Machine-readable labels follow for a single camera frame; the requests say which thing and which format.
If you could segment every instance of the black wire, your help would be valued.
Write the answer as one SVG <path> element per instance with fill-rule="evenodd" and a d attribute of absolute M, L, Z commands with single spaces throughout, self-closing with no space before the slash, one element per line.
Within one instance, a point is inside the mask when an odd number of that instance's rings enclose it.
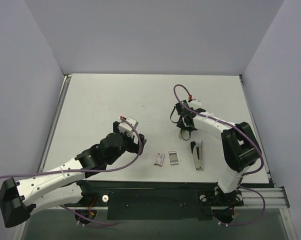
<path fill-rule="evenodd" d="M 172 120 L 172 116 L 173 116 L 173 113 L 175 112 L 175 109 L 176 109 L 176 107 L 174 106 L 174 108 L 173 108 L 172 111 L 171 111 L 170 117 L 169 117 L 170 121 L 171 121 L 173 124 L 177 124 L 177 123 L 178 123 L 178 121 L 173 121 L 173 120 Z"/>
<path fill-rule="evenodd" d="M 181 138 L 182 138 L 184 141 L 188 141 L 188 140 L 191 139 L 192 133 L 191 133 L 190 131 L 187 131 L 187 132 L 189 133 L 189 138 L 188 138 L 188 139 L 183 138 L 183 134 L 180 133 L 180 136 L 181 136 Z"/>

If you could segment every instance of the gray wall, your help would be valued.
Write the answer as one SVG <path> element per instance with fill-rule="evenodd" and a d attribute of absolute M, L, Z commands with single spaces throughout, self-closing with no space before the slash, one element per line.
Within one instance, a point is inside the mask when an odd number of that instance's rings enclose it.
<path fill-rule="evenodd" d="M 243 75 L 271 175 L 301 239 L 301 0 L 286 0 Z"/>
<path fill-rule="evenodd" d="M 0 0 L 0 175 L 37 170 L 63 79 L 24 1 Z"/>
<path fill-rule="evenodd" d="M 64 73 L 242 74 L 283 0 L 25 0 Z"/>

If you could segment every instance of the robotic arm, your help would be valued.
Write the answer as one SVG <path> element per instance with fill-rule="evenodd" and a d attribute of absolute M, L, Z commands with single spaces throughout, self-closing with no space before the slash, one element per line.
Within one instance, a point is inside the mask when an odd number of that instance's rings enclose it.
<path fill-rule="evenodd" d="M 227 168 L 217 184 L 224 194 L 235 191 L 240 184 L 242 175 L 250 166 L 255 164 L 259 158 L 257 151 L 235 129 L 217 121 L 222 119 L 215 116 L 214 118 L 217 120 L 210 119 L 208 117 L 210 116 L 210 113 L 201 108 L 202 102 L 200 100 L 190 96 L 188 101 L 183 100 L 181 102 L 182 104 L 177 103 L 174 107 L 179 115 L 179 120 L 176 122 L 177 127 L 180 128 L 179 136 L 182 139 L 185 139 L 185 132 L 189 132 L 190 138 L 192 131 L 203 130 L 221 140 Z M 196 115 L 195 113 L 188 111 L 184 106 L 207 117 Z M 259 148 L 252 128 L 247 122 L 227 123 L 239 128 Z"/>
<path fill-rule="evenodd" d="M 125 120 L 135 128 L 138 125 L 138 122 L 130 117 Z M 143 152 L 147 140 L 142 134 L 139 134 L 139 137 Z M 105 170 L 107 165 L 112 165 L 126 151 L 137 154 L 139 145 L 134 143 L 134 132 L 131 127 L 125 122 L 115 121 L 113 132 L 99 144 L 49 171 L 60 173 L 18 181 L 13 178 L 5 180 L 0 189 L 0 210 L 5 227 L 19 225 L 31 215 L 47 208 L 78 203 L 89 192 L 85 182 L 80 180 L 97 174 L 78 170 Z"/>

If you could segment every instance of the purple cable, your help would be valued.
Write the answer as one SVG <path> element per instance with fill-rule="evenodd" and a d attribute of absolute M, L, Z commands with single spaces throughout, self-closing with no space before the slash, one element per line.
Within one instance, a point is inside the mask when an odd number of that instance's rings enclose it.
<path fill-rule="evenodd" d="M 259 156 L 259 158 L 260 158 L 260 166 L 259 166 L 259 168 L 257 168 L 256 170 L 254 170 L 254 171 L 249 171 L 249 172 L 246 172 L 246 173 L 244 173 L 243 175 L 242 175 L 242 177 L 244 177 L 244 176 L 246 176 L 246 175 L 250 175 L 250 174 L 255 174 L 255 173 L 257 173 L 257 172 L 259 172 L 260 170 L 262 170 L 263 169 L 263 167 L 264 167 L 264 158 L 263 158 L 263 156 L 262 156 L 262 153 L 261 153 L 261 151 L 259 150 L 259 148 L 257 147 L 257 145 L 245 134 L 245 133 L 243 133 L 238 127 L 236 127 L 236 126 L 234 126 L 234 125 L 232 125 L 232 124 L 230 124 L 230 123 L 228 123 L 228 122 L 226 122 L 226 121 L 223 121 L 223 120 L 219 120 L 219 119 L 217 119 L 217 118 L 215 118 L 215 117 L 212 117 L 212 116 L 207 116 L 207 115 L 204 115 L 204 114 L 201 114 L 201 113 L 198 113 L 198 112 L 196 112 L 196 111 L 194 111 L 194 110 L 192 110 L 192 109 L 190 109 L 189 107 L 187 107 L 186 105 L 184 105 L 182 102 L 181 102 L 181 100 L 179 99 L 179 97 L 177 96 L 177 93 L 176 93 L 176 88 L 177 87 L 182 87 L 186 92 L 187 92 L 187 94 L 188 94 L 188 96 L 191 96 L 191 94 L 190 94 L 190 92 L 188 91 L 188 89 L 184 86 L 184 85 L 182 85 L 182 84 L 176 84 L 175 86 L 174 86 L 174 89 L 173 89 L 173 91 L 174 91 L 174 95 L 175 95 L 175 98 L 177 99 L 177 101 L 186 109 L 186 110 L 188 110 L 189 112 L 191 112 L 191 113 L 193 113 L 193 114 L 196 114 L 196 115 L 198 115 L 198 116 L 201 116 L 201 117 L 203 117 L 203 118 L 209 118 L 209 119 L 212 119 L 212 120 L 214 120 L 214 121 L 217 121 L 217 122 L 219 122 L 219 123 L 221 123 L 221 124 L 224 124 L 224 125 L 227 125 L 227 126 L 229 126 L 229 127 L 231 127 L 231 128 L 233 128 L 233 129 L 235 129 L 240 135 L 242 135 L 253 147 L 254 147 L 254 149 L 257 151 L 257 153 L 258 153 L 258 156 Z M 258 192 L 258 191 L 256 191 L 256 190 L 253 190 L 253 189 L 251 189 L 251 188 L 247 188 L 247 187 L 243 187 L 243 186 L 241 186 L 240 184 L 242 183 L 242 181 L 243 181 L 243 178 L 241 178 L 240 180 L 239 180 L 239 183 L 238 183 L 238 185 L 239 185 L 239 188 L 241 188 L 241 189 L 244 189 L 244 190 L 248 190 L 248 191 L 251 191 L 251 192 L 254 192 L 254 193 L 256 193 L 256 194 L 258 194 L 260 197 L 261 197 L 261 199 L 262 199 L 262 202 L 263 202 L 263 208 L 262 208 L 262 211 L 261 211 L 261 214 L 257 217 L 257 218 L 255 218 L 254 220 L 252 220 L 252 221 L 249 221 L 249 222 L 243 222 L 243 223 L 233 223 L 233 224 L 228 224 L 228 226 L 242 226 L 242 225 L 248 225 L 248 224 L 252 224 L 252 223 L 254 223 L 254 222 L 256 222 L 258 219 L 260 219 L 263 215 L 264 215 L 264 213 L 265 213 L 265 208 L 266 208 L 266 203 L 265 203 L 265 198 Z"/>
<path fill-rule="evenodd" d="M 73 209 L 70 209 L 70 208 L 67 207 L 67 206 L 64 206 L 64 205 L 59 205 L 59 206 L 60 206 L 61 208 L 63 208 L 63 209 L 66 209 L 67 211 L 69 211 L 69 212 L 71 212 L 71 213 L 73 213 L 73 214 L 79 216 L 79 217 L 82 218 L 82 219 L 85 219 L 85 220 L 87 220 L 87 221 L 90 221 L 91 223 L 103 225 L 103 226 L 94 226 L 94 227 L 106 228 L 106 227 L 111 227 L 111 226 L 117 225 L 116 222 L 115 222 L 115 223 L 105 223 L 105 222 L 102 222 L 102 221 L 96 221 L 96 220 L 93 220 L 93 219 L 89 219 L 88 217 L 86 217 L 86 216 L 84 216 L 84 215 L 82 215 L 82 214 L 76 212 L 76 211 L 73 210 Z"/>
<path fill-rule="evenodd" d="M 255 143 L 254 143 L 254 142 L 253 142 L 253 141 L 252 141 L 245 133 L 243 133 L 238 127 L 236 127 L 236 126 L 234 126 L 234 125 L 232 125 L 232 124 L 230 124 L 230 123 L 228 123 L 228 122 L 226 122 L 226 121 L 219 120 L 219 119 L 217 119 L 217 118 L 215 118 L 215 117 L 207 116 L 207 115 L 198 113 L 198 112 L 196 112 L 196 111 L 190 109 L 189 107 L 187 107 L 186 105 L 184 105 L 184 104 L 181 102 L 181 100 L 179 99 L 179 97 L 177 96 L 177 94 L 176 94 L 176 87 L 182 87 L 183 89 L 185 89 L 185 91 L 187 92 L 188 96 L 190 96 L 191 94 L 190 94 L 190 92 L 187 90 L 187 88 L 186 88 L 184 85 L 176 84 L 176 85 L 174 86 L 174 95 L 175 95 L 175 98 L 177 99 L 177 101 L 178 101 L 185 109 L 187 109 L 189 112 L 191 112 L 191 113 L 193 113 L 193 114 L 196 114 L 196 115 L 201 116 L 201 117 L 203 117 L 203 118 L 209 118 L 209 119 L 212 119 L 212 120 L 214 120 L 214 121 L 217 121 L 217 122 L 219 122 L 219 123 L 221 123 L 221 124 L 227 125 L 227 126 L 233 128 L 233 129 L 235 129 L 240 135 L 242 135 L 242 136 L 243 136 L 243 137 L 244 137 L 244 138 L 245 138 L 245 139 L 246 139 L 246 140 L 254 147 L 254 149 L 256 150 L 256 152 L 258 153 L 258 156 L 259 156 L 259 158 L 260 158 L 260 166 L 259 166 L 259 168 L 257 168 L 257 169 L 254 170 L 254 171 L 249 171 L 249 172 L 244 173 L 242 176 L 246 176 L 246 175 L 249 175 L 249 174 L 255 174 L 255 173 L 257 173 L 257 172 L 259 172 L 260 170 L 263 169 L 263 167 L 264 167 L 264 158 L 263 158 L 263 156 L 262 156 L 262 153 L 261 153 L 261 151 L 259 150 L 259 148 L 257 147 L 257 145 L 256 145 L 256 144 L 255 144 Z"/>
<path fill-rule="evenodd" d="M 139 146 L 138 153 L 131 162 L 127 163 L 124 166 L 117 167 L 117 168 L 114 168 L 114 169 L 106 169 L 106 170 L 89 170 L 89 169 L 70 169 L 70 170 L 68 170 L 68 169 L 66 169 L 66 170 L 63 170 L 63 172 L 64 173 L 81 172 L 81 173 L 96 173 L 96 174 L 98 174 L 98 173 L 109 173 L 109 172 L 115 172 L 115 171 L 125 169 L 125 168 L 129 167 L 130 165 L 132 165 L 133 163 L 135 163 L 136 160 L 139 158 L 139 156 L 142 154 L 142 140 L 141 140 L 141 137 L 140 137 L 139 133 L 137 132 L 136 128 L 133 127 L 126 119 L 124 119 L 123 117 L 121 117 L 120 119 L 124 123 L 126 123 L 128 126 L 131 127 L 131 129 L 134 131 L 134 133 L 136 134 L 137 139 L 138 139 L 138 146 Z M 62 173 L 62 171 L 58 170 L 58 171 L 47 171 L 47 172 L 39 172 L 39 173 L 31 173 L 31 174 L 10 174 L 10 175 L 0 176 L 0 179 L 29 178 L 29 177 L 37 177 L 37 176 L 60 174 L 60 173 Z"/>

